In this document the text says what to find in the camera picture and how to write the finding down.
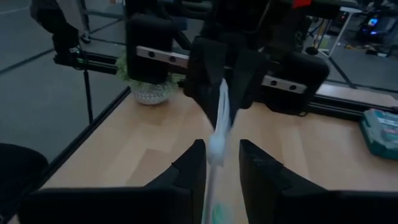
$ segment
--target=table surface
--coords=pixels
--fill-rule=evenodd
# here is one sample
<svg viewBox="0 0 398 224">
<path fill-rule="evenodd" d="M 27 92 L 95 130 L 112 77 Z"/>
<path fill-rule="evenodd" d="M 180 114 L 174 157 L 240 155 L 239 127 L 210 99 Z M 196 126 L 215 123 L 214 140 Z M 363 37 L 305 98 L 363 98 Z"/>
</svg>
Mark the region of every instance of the table surface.
<svg viewBox="0 0 398 224">
<path fill-rule="evenodd" d="M 323 85 L 319 94 L 385 106 L 396 103 L 390 96 L 329 85 Z M 182 91 L 157 106 L 142 106 L 129 95 L 43 188 L 145 185 L 195 139 L 206 141 L 212 131 L 204 113 Z M 252 141 L 327 189 L 398 189 L 398 162 L 371 155 L 357 123 L 316 114 L 304 118 L 277 114 L 254 103 L 237 115 L 222 172 L 228 187 L 220 197 L 227 198 L 235 223 L 248 222 L 238 175 L 240 139 Z"/>
</svg>

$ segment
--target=green toolbox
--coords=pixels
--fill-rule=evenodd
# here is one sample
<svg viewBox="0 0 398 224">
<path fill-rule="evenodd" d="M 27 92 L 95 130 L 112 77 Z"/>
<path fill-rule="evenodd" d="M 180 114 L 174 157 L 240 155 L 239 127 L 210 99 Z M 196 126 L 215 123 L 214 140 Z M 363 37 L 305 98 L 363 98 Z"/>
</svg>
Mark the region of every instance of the green toolbox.
<svg viewBox="0 0 398 224">
<path fill-rule="evenodd" d="M 372 154 L 398 159 L 398 115 L 368 110 L 359 126 Z"/>
</svg>

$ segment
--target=potted plant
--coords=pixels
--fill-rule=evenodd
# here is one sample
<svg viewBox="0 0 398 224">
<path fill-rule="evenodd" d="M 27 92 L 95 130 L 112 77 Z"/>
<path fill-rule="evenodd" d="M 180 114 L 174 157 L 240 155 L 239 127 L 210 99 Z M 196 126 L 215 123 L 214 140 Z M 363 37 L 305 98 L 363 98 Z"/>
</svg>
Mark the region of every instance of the potted plant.
<svg viewBox="0 0 398 224">
<path fill-rule="evenodd" d="M 144 105 L 156 105 L 166 101 L 178 89 L 178 82 L 185 78 L 183 75 L 170 73 L 166 82 L 157 85 L 132 80 L 127 73 L 125 52 L 117 59 L 116 66 L 118 67 L 116 76 L 130 86 L 135 99 Z"/>
</svg>

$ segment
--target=wooden table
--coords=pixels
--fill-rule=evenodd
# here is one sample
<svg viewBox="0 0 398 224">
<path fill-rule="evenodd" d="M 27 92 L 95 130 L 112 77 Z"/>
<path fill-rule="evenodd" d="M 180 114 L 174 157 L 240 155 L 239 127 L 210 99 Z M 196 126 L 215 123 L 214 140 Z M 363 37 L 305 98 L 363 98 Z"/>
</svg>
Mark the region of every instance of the wooden table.
<svg viewBox="0 0 398 224">
<path fill-rule="evenodd" d="M 387 95 L 323 85 L 322 95 L 380 105 Z M 49 187 L 141 186 L 163 172 L 195 139 L 212 128 L 201 109 L 181 91 L 158 106 L 142 106 L 128 96 L 44 185 Z M 398 162 L 369 153 L 358 124 L 309 114 L 273 113 L 255 103 L 239 111 L 222 191 L 236 223 L 247 223 L 239 183 L 239 140 L 249 139 L 301 176 L 327 189 L 397 190 Z"/>
</svg>

